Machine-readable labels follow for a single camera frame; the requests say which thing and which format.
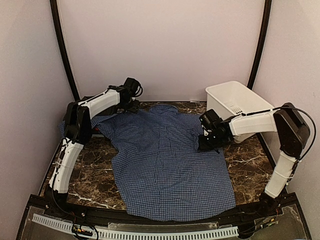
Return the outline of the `blue checked long sleeve shirt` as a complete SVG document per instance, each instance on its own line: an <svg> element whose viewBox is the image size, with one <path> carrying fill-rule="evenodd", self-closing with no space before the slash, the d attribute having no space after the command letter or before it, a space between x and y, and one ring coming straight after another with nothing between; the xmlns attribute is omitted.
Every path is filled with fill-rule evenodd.
<svg viewBox="0 0 320 240"><path fill-rule="evenodd" d="M236 206L222 148L198 149L196 114L156 104L137 113L96 116L111 141L114 181L126 212L155 221L207 219Z"/></svg>

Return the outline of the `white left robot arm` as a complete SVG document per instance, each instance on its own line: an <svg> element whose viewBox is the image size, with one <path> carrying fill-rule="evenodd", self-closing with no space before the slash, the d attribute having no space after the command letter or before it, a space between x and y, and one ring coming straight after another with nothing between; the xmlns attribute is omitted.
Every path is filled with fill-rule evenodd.
<svg viewBox="0 0 320 240"><path fill-rule="evenodd" d="M136 113L140 106L136 98L142 93L140 82L134 78L127 78L122 85L110 85L95 96L68 104L61 151L48 184L54 193L59 195L68 193L76 160L92 137L93 117L109 108Z"/></svg>

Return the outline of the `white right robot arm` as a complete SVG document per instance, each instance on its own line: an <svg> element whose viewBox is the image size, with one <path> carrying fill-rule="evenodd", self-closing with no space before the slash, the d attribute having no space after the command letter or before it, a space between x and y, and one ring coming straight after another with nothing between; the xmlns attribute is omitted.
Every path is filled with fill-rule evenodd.
<svg viewBox="0 0 320 240"><path fill-rule="evenodd" d="M313 118L304 110L287 102L275 108L241 112L222 119L213 109L200 118L203 133L198 137L200 151L216 150L246 135L267 135L279 148L272 176L264 194L277 198L295 175L296 168L311 150L317 136Z"/></svg>

